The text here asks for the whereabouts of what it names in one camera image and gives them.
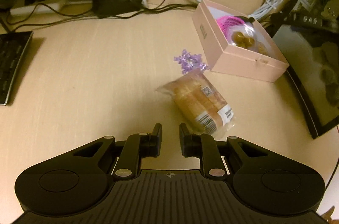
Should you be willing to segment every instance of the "desk surface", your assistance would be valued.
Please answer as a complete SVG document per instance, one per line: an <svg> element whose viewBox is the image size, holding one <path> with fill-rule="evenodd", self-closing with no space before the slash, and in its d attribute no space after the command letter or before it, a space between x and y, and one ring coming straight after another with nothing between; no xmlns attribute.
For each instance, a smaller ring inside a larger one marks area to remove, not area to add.
<svg viewBox="0 0 339 224"><path fill-rule="evenodd" d="M34 32L16 80L12 105L0 107L0 223L22 210L14 182L26 168L104 135L128 135L163 125L161 154L143 168L198 168L183 158L183 116L155 89L181 76L173 61L183 49L202 53L192 12L170 11L130 20L85 20ZM327 180L338 151L336 131L312 140L296 96L276 83L206 72L232 106L229 135L247 139L316 169Z"/></svg>

